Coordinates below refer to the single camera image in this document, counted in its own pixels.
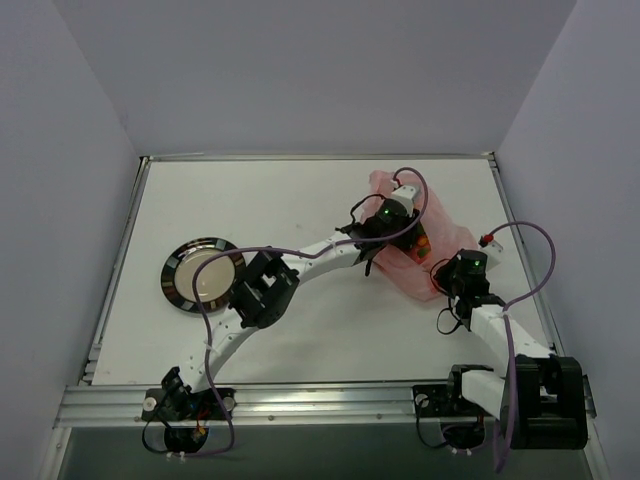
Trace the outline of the pink plastic bag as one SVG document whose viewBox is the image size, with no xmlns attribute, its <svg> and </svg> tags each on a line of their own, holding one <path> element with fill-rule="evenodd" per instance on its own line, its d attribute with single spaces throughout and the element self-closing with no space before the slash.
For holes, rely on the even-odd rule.
<svg viewBox="0 0 640 480">
<path fill-rule="evenodd" d="M 427 209 L 421 218 L 417 245 L 407 253 L 390 245 L 374 258 L 374 265 L 402 293 L 428 302 L 440 295 L 430 278 L 434 266 L 461 249 L 476 250 L 478 245 L 468 228 L 453 222 L 432 189 L 414 202 L 416 209 L 423 205 Z"/>
</svg>

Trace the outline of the red fake cherry tomatoes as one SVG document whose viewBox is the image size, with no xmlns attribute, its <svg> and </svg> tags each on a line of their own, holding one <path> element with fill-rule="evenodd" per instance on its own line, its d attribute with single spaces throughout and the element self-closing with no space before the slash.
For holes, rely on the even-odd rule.
<svg viewBox="0 0 640 480">
<path fill-rule="evenodd" d="M 411 258 L 417 263 L 422 264 L 431 253 L 431 243 L 424 228 L 419 225 L 417 228 L 416 238 L 411 250 Z"/>
</svg>

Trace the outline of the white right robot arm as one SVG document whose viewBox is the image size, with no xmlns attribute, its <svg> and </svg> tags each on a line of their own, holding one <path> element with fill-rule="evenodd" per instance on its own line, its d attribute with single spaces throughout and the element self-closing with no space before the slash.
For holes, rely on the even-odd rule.
<svg viewBox="0 0 640 480">
<path fill-rule="evenodd" d="M 462 249 L 435 273 L 459 324 L 494 353 L 500 370 L 484 365 L 451 368 L 444 400 L 455 412 L 478 406 L 498 421 L 514 450 L 579 450 L 588 440 L 583 373 L 573 357 L 559 356 L 509 317 L 490 292 L 488 256 Z"/>
</svg>

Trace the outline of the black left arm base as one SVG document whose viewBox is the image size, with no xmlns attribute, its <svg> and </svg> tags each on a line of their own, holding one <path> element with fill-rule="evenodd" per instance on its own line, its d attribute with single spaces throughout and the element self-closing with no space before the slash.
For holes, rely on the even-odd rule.
<svg viewBox="0 0 640 480">
<path fill-rule="evenodd" d="M 203 457 L 229 452 L 236 443 L 232 412 L 236 405 L 236 390 L 205 389 L 194 392 L 173 367 L 163 377 L 159 388 L 148 389 L 142 402 L 140 418 L 144 422 L 141 443 L 155 455 Z M 210 437 L 210 421 L 225 421 L 228 444 L 203 451 Z"/>
</svg>

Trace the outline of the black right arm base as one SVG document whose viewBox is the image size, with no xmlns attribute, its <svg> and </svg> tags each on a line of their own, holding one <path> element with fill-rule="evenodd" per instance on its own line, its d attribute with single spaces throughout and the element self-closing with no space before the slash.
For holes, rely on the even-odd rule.
<svg viewBox="0 0 640 480">
<path fill-rule="evenodd" d="M 462 396 L 462 375 L 469 371 L 492 372 L 493 369 L 477 364 L 458 364 L 451 368 L 445 382 L 412 387 L 417 437 L 428 449 L 448 448 L 453 455 L 471 456 L 485 446 L 487 412 Z M 473 420 L 445 423 L 440 427 L 441 439 L 436 443 L 428 442 L 422 434 L 422 419 L 462 417 L 472 417 Z"/>
</svg>

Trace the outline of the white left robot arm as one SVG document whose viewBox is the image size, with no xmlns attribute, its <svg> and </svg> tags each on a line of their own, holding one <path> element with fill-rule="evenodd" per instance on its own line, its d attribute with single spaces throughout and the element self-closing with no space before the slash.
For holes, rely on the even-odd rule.
<svg viewBox="0 0 640 480">
<path fill-rule="evenodd" d="M 418 192 L 401 187 L 380 198 L 373 215 L 353 219 L 327 239 L 306 249 L 238 248 L 206 237 L 176 249 L 161 271 L 161 290 L 179 310 L 202 316 L 205 340 L 163 377 L 166 408 L 179 419 L 194 417 L 200 391 L 253 334 L 274 325 L 296 290 L 326 273 L 369 265 L 387 246 L 409 250 L 417 242 L 425 208 Z"/>
</svg>

